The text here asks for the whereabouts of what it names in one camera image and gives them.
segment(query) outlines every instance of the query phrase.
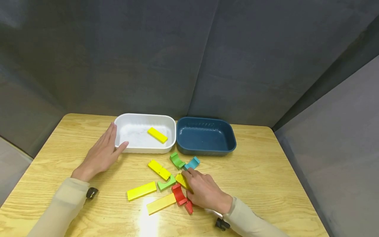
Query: green block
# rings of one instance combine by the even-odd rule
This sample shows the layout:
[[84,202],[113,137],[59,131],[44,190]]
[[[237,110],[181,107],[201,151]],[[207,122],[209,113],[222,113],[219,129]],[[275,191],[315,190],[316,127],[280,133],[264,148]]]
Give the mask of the green block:
[[173,186],[174,184],[176,183],[176,180],[175,180],[175,177],[173,175],[170,176],[170,179],[167,181],[167,183],[161,183],[160,181],[158,181],[158,188],[159,188],[159,191],[164,191],[165,189]]
[[180,158],[178,153],[174,152],[170,156],[171,162],[175,165],[175,167],[180,170],[186,163],[184,163]]

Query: tray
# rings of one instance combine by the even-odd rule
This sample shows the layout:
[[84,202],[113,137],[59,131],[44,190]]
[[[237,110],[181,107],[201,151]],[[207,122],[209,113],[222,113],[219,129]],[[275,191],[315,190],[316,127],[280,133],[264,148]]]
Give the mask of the tray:
[[237,146],[232,127],[220,119],[183,117],[177,124],[177,140],[185,155],[223,156]]
[[[170,116],[126,113],[118,116],[114,123],[117,125],[115,147],[129,141],[124,153],[164,154],[176,142],[176,123]],[[168,140],[162,144],[149,135],[147,130],[151,127],[168,137]]]

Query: forearm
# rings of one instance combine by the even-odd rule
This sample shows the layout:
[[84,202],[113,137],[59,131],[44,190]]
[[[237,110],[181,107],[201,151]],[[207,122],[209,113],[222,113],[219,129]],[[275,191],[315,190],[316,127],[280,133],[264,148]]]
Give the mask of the forearm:
[[87,182],[67,178],[28,237],[64,236],[69,224],[84,205],[88,187],[89,183]]
[[243,237],[287,237],[285,233],[257,217],[241,200],[233,197],[228,214],[223,215],[230,227]]

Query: red block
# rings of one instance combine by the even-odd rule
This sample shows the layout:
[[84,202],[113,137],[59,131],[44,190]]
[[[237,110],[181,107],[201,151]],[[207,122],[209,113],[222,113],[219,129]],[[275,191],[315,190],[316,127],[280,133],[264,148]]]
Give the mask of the red block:
[[193,209],[192,209],[192,202],[191,201],[188,201],[188,203],[184,206],[188,212],[188,214],[192,214],[193,213]]
[[184,196],[184,194],[182,192],[182,188],[181,188],[180,184],[176,184],[176,185],[172,186],[171,190],[174,193],[174,196],[175,196],[175,199],[176,199],[178,206],[181,206],[188,201],[188,199]]

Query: yellow block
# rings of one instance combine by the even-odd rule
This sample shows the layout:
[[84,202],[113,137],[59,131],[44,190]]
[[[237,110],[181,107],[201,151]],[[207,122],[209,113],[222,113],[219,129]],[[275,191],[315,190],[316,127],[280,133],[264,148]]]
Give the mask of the yellow block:
[[152,169],[154,172],[156,172],[157,174],[159,174],[159,171],[163,168],[158,162],[156,162],[155,160],[151,160],[148,164],[147,164],[148,167],[150,167],[150,169]]
[[176,203],[176,199],[174,194],[172,193],[167,196],[164,196],[163,198],[155,200],[152,203],[147,204],[146,207],[149,215],[151,215],[174,203]]
[[190,187],[190,186],[188,185],[188,183],[187,183],[186,178],[185,178],[181,173],[179,173],[179,174],[175,177],[175,179],[176,179],[176,181],[177,181],[178,183],[180,183],[180,184],[183,186],[183,188],[185,188],[185,189],[187,189],[187,190],[189,190],[189,191],[192,191],[191,187]]
[[165,181],[167,181],[170,178],[171,173],[165,168],[163,168],[163,166],[161,166],[155,160],[151,160],[147,166],[150,167],[150,169],[156,172]]
[[132,201],[134,199],[145,196],[149,193],[153,193],[156,190],[157,190],[157,187],[155,185],[155,182],[151,182],[151,183],[139,186],[138,188],[131,189],[127,192],[128,200]]
[[162,168],[161,171],[159,171],[159,176],[167,181],[170,178],[171,173],[166,170],[165,168]]
[[161,143],[165,143],[168,139],[165,135],[161,134],[158,130],[156,130],[153,127],[151,127],[147,132]]

